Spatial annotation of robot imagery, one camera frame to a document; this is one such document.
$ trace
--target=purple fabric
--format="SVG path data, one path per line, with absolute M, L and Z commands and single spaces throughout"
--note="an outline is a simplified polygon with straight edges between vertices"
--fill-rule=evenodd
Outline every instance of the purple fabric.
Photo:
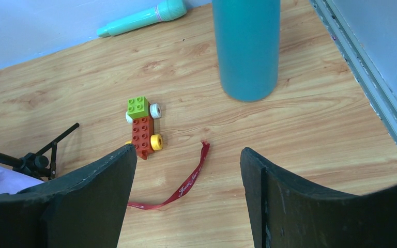
M 15 194 L 23 189 L 38 185 L 43 181 L 0 167 L 0 194 Z

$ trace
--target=yellow wheel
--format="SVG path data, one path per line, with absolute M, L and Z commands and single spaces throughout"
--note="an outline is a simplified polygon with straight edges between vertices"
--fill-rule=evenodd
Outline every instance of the yellow wheel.
M 163 148 L 163 139 L 160 134 L 152 135 L 150 138 L 151 148 L 155 151 L 162 150 Z

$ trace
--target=toy microphone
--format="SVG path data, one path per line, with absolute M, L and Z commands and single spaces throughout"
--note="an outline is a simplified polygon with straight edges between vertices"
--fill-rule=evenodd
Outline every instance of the toy microphone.
M 172 21 L 184 14 L 186 14 L 186 6 L 183 0 L 165 0 L 154 8 L 108 23 L 97 30 L 97 35 L 115 36 L 153 23 Z

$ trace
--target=orange duplo brick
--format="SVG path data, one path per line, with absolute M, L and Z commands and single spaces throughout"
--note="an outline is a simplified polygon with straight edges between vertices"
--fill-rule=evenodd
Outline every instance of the orange duplo brick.
M 154 120 L 151 116 L 144 116 L 133 120 L 132 144 L 140 158 L 147 160 L 153 153 L 150 138 L 154 134 Z

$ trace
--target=red ribbon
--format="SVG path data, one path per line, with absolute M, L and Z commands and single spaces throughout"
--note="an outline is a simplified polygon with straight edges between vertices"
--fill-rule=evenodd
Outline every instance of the red ribbon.
M 200 170 L 203 167 L 203 163 L 205 162 L 206 156 L 208 155 L 209 151 L 209 146 L 210 144 L 206 141 L 202 141 L 202 153 L 200 155 L 200 163 L 198 164 L 197 168 L 192 172 L 192 174 L 182 183 L 182 185 L 177 189 L 176 192 L 174 192 L 166 201 L 164 201 L 161 204 L 158 205 L 151 205 L 151 204 L 145 204 L 145 203 L 131 203 L 129 202 L 127 206 L 134 207 L 134 208 L 139 208 L 139 209 L 157 209 L 162 206 L 167 205 L 168 203 L 171 203 L 182 196 L 186 195 L 194 185 L 195 181 L 197 180 L 197 177 L 199 176 Z

